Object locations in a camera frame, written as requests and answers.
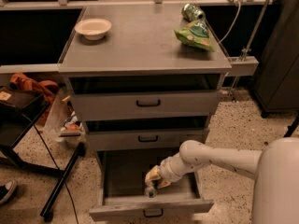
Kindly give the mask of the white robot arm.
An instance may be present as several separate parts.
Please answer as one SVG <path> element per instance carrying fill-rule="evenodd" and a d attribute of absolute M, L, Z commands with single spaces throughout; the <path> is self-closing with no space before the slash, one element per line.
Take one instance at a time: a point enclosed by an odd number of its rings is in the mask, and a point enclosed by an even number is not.
<path fill-rule="evenodd" d="M 254 181 L 252 224 L 299 224 L 299 139 L 284 137 L 261 150 L 209 147 L 183 142 L 179 152 L 154 166 L 145 177 L 145 195 L 215 165 Z"/>

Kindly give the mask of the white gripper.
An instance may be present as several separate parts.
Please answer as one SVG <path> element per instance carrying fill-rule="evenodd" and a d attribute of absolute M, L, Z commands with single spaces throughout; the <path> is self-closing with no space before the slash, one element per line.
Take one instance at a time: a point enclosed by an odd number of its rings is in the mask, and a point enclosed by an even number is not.
<path fill-rule="evenodd" d="M 177 153 L 175 156 L 168 157 L 160 163 L 160 167 L 155 165 L 145 176 L 145 184 L 148 187 L 162 189 L 171 185 L 173 182 L 179 181 L 188 173 L 194 172 L 194 166 L 187 163 Z"/>

